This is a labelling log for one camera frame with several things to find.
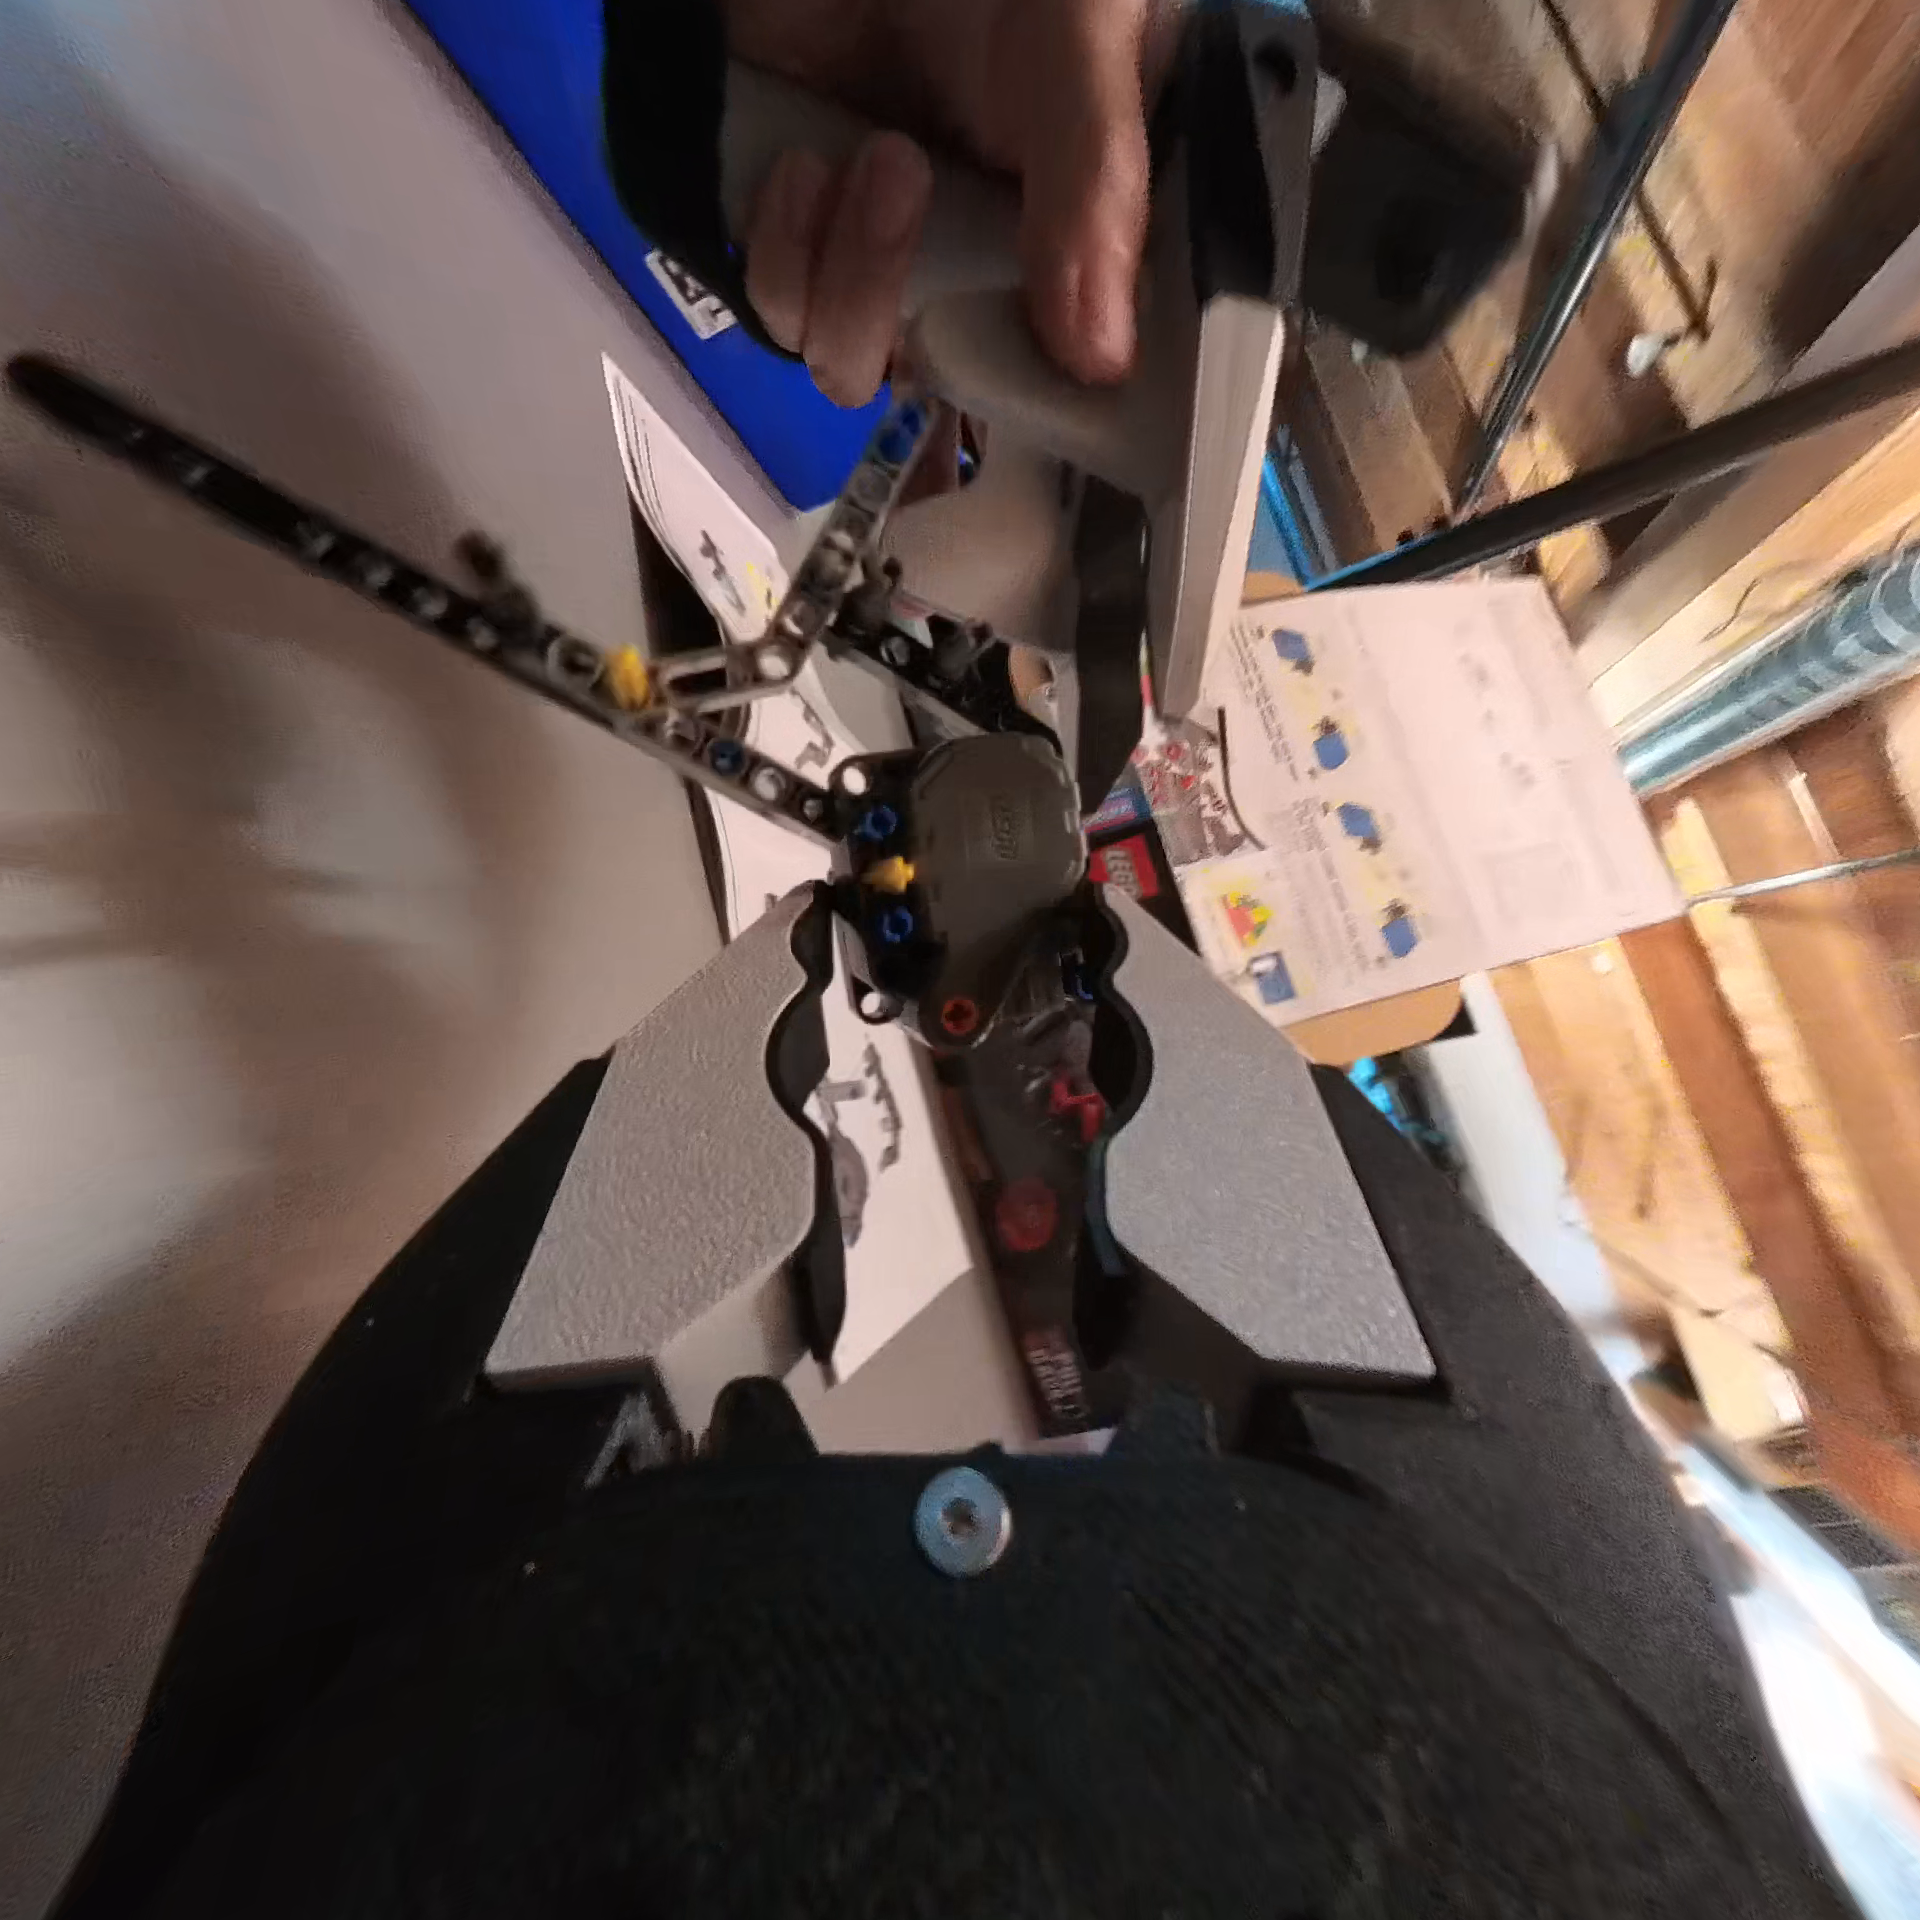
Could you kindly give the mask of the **light grey desk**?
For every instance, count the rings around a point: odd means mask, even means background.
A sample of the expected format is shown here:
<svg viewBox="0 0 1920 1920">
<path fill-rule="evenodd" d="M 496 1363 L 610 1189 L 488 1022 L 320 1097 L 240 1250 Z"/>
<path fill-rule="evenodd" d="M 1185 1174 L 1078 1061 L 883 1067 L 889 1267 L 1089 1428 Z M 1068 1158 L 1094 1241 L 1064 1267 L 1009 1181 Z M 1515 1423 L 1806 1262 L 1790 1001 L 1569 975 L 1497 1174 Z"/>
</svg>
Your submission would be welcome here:
<svg viewBox="0 0 1920 1920">
<path fill-rule="evenodd" d="M 400 5 L 5 5 L 17 353 L 644 631 L 680 370 Z M 716 946 L 673 774 L 5 396 L 5 1915 L 360 1290 Z"/>
</svg>

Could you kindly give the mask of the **black metal bar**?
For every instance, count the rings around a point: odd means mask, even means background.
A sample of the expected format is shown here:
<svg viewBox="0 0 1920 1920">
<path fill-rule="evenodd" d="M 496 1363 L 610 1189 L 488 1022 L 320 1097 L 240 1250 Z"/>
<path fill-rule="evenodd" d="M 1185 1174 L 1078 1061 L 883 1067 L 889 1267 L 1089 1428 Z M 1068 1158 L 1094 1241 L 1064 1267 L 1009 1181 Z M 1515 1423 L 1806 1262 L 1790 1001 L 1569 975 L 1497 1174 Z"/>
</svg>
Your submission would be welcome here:
<svg viewBox="0 0 1920 1920">
<path fill-rule="evenodd" d="M 1648 502 L 1720 482 L 1784 445 L 1893 399 L 1906 399 L 1915 396 L 1915 389 L 1918 341 L 1906 341 L 1557 486 L 1510 498 L 1444 530 L 1358 561 L 1309 582 L 1302 591 L 1424 585 L 1513 561 L 1577 526 L 1612 521 Z"/>
</svg>

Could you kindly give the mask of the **person's left hand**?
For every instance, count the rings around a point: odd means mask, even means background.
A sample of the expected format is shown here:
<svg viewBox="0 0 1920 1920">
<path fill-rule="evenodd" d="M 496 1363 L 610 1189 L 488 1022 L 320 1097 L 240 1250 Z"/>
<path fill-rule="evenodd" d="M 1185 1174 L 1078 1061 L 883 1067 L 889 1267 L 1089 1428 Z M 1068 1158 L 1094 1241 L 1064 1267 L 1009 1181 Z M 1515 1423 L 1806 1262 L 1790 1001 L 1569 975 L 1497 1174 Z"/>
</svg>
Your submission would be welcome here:
<svg viewBox="0 0 1920 1920">
<path fill-rule="evenodd" d="M 731 58 L 872 124 L 846 161 L 784 151 L 744 238 L 755 315 L 827 399 L 859 406 L 889 375 L 934 151 L 1017 186 L 1024 303 L 1052 361 L 1094 386 L 1132 370 L 1148 110 L 1185 5 L 731 3 L 720 13 Z"/>
</svg>

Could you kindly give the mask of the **thin metal rod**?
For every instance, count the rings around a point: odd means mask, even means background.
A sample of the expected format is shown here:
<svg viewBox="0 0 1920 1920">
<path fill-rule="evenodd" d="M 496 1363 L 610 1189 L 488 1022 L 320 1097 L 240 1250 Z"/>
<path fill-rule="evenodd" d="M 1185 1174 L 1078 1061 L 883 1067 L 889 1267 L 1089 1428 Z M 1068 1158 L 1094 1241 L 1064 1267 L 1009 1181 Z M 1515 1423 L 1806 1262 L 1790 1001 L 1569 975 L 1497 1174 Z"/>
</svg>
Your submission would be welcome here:
<svg viewBox="0 0 1920 1920">
<path fill-rule="evenodd" d="M 1675 130 L 1736 12 L 1736 3 L 1656 5 L 1648 61 L 1640 75 L 1612 93 L 1588 87 L 1593 138 L 1574 191 L 1574 221 L 1566 243 L 1553 254 L 1538 294 L 1528 301 L 1524 324 L 1478 409 L 1475 439 L 1454 489 L 1456 514 L 1478 506 L 1497 474 L 1504 445 L 1521 428 L 1547 365 L 1588 301 L 1627 218 L 1640 215 L 1651 229 L 1660 227 L 1646 199 L 1648 171 Z"/>
</svg>

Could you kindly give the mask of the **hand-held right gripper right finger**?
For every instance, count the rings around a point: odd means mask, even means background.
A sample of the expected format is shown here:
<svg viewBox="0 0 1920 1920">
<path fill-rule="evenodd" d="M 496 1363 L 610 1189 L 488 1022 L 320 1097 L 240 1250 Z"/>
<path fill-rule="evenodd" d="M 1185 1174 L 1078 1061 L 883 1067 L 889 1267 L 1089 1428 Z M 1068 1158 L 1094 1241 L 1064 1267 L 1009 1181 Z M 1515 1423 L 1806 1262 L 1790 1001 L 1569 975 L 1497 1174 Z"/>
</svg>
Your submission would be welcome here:
<svg viewBox="0 0 1920 1920">
<path fill-rule="evenodd" d="M 1094 901 L 1089 1355 L 1211 1395 L 1433 1385 L 1306 1057 L 1133 899 Z"/>
</svg>

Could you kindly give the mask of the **black toy set box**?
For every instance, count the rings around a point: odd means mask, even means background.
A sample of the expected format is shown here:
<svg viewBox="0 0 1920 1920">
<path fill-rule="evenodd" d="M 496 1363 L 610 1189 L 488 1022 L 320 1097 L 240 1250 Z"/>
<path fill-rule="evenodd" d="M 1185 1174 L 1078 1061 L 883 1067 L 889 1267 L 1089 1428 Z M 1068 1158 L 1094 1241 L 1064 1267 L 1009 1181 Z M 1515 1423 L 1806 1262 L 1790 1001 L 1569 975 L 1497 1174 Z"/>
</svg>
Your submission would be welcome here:
<svg viewBox="0 0 1920 1920">
<path fill-rule="evenodd" d="M 1196 949 L 1149 801 L 1139 754 L 1091 821 L 1089 899 L 1074 901 L 1091 919 L 1043 932 L 992 1030 L 937 1069 L 1041 1438 L 1065 1447 L 1120 1417 L 1120 1345 L 1141 1290 L 1106 1219 L 1109 1148 L 1155 1066 L 1145 1007 L 1118 988 L 1118 907 Z"/>
</svg>

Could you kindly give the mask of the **blue plastic bin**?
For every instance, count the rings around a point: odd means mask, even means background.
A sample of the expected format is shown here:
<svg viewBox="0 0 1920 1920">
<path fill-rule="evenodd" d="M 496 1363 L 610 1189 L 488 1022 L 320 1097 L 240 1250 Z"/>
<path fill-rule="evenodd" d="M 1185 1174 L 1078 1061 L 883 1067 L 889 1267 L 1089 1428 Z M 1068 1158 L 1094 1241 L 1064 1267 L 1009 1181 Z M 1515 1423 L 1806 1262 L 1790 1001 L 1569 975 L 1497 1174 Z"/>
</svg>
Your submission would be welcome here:
<svg viewBox="0 0 1920 1920">
<path fill-rule="evenodd" d="M 717 5 L 411 3 L 550 202 L 793 510 L 842 486 L 881 399 L 834 406 L 765 339 L 717 205 Z"/>
</svg>

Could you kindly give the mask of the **silver flexible duct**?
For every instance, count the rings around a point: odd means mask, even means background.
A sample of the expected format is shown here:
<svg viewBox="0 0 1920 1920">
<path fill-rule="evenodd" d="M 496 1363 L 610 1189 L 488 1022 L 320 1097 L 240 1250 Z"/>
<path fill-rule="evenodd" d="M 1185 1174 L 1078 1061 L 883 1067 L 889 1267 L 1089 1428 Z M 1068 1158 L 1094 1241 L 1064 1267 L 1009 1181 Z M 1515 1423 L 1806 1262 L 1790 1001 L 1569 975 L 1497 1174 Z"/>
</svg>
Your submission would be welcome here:
<svg viewBox="0 0 1920 1920">
<path fill-rule="evenodd" d="M 1854 567 L 1814 603 L 1619 742 L 1629 788 L 1652 797 L 1915 675 L 1918 546 Z"/>
</svg>

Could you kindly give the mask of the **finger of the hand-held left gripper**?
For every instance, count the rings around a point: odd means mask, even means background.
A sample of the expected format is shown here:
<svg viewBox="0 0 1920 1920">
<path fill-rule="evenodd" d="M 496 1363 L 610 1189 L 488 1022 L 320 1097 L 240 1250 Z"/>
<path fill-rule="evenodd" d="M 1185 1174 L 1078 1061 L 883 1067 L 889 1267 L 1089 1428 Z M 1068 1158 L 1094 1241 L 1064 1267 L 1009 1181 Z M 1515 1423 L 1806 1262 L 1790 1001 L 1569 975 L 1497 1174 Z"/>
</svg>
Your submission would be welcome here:
<svg viewBox="0 0 1920 1920">
<path fill-rule="evenodd" d="M 1164 718 L 1201 702 L 1211 637 L 1242 606 L 1288 346 L 1290 315 L 1267 300 L 1214 294 L 1197 313 L 1173 486 L 1148 524 L 1144 636 Z"/>
</svg>

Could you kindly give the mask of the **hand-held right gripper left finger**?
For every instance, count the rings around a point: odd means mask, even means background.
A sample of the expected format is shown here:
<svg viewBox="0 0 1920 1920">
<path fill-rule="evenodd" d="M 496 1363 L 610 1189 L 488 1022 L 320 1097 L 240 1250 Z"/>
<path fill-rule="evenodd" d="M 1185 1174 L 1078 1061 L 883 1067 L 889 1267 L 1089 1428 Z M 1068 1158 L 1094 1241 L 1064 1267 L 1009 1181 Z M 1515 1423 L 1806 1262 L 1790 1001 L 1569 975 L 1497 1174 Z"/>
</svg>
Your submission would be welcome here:
<svg viewBox="0 0 1920 1920">
<path fill-rule="evenodd" d="M 501 1388 L 833 1377 L 849 1274 L 827 1075 L 833 901 L 806 882 L 608 1057 L 488 1355 Z"/>
</svg>

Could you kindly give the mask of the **white instruction booklet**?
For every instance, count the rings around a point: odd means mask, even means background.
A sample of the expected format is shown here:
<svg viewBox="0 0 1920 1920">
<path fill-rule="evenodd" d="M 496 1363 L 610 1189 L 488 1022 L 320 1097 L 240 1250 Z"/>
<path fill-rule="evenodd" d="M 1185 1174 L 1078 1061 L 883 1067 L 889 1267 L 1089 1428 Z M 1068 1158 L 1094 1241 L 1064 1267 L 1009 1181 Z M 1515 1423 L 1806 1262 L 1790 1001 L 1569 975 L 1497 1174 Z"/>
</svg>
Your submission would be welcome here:
<svg viewBox="0 0 1920 1920">
<path fill-rule="evenodd" d="M 720 637 L 755 637 L 786 587 L 784 510 L 734 457 L 709 470 L 699 453 L 714 441 L 690 449 L 610 356 L 604 380 L 641 524 Z M 899 697 L 827 657 L 813 657 L 728 732 L 816 783 L 850 757 L 910 741 Z M 827 1071 L 806 1099 L 829 1150 L 846 1246 L 844 1326 L 833 1355 L 813 1364 L 824 1388 L 846 1385 L 974 1262 L 922 1054 L 897 1023 L 859 1020 L 852 958 L 852 940 L 836 926 L 834 983 L 824 997 Z"/>
</svg>

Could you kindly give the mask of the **printed paper sheet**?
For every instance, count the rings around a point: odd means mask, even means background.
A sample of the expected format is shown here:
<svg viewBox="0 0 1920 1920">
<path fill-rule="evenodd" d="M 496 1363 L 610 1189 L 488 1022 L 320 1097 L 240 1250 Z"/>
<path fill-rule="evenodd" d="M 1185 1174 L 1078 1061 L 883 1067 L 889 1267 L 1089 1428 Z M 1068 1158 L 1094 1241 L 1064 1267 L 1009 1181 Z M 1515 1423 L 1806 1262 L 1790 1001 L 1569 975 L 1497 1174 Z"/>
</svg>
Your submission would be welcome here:
<svg viewBox="0 0 1920 1920">
<path fill-rule="evenodd" d="M 1137 761 L 1197 950 L 1275 1026 L 1684 910 L 1536 578 L 1246 606 Z"/>
</svg>

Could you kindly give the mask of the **grey black toy brick assembly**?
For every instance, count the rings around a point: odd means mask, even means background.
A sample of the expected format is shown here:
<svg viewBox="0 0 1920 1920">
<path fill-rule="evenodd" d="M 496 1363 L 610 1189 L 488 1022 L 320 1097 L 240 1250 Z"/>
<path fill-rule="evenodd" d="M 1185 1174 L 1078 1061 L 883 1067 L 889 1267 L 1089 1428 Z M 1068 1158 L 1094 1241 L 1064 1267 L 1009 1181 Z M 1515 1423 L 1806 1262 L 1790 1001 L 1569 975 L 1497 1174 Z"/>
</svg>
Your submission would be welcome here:
<svg viewBox="0 0 1920 1920">
<path fill-rule="evenodd" d="M 881 555 L 931 441 L 932 406 L 922 396 L 884 406 L 795 582 L 755 633 L 650 658 L 546 618 L 483 534 L 461 540 L 468 585 L 456 585 L 56 359 L 17 354 L 5 382 L 49 426 L 243 540 L 827 847 L 833 913 L 854 943 L 864 1020 L 901 1022 L 928 1047 L 961 1051 L 986 1042 L 1024 985 L 1074 994 L 1077 914 L 1091 899 L 1073 769 L 1041 725 L 990 732 L 965 716 L 957 693 L 987 631 L 961 625 L 957 676 L 942 675 L 942 652 L 899 620 L 901 569 Z M 819 657 L 869 667 L 945 732 L 813 774 L 730 730 L 730 716 L 795 693 Z"/>
</svg>

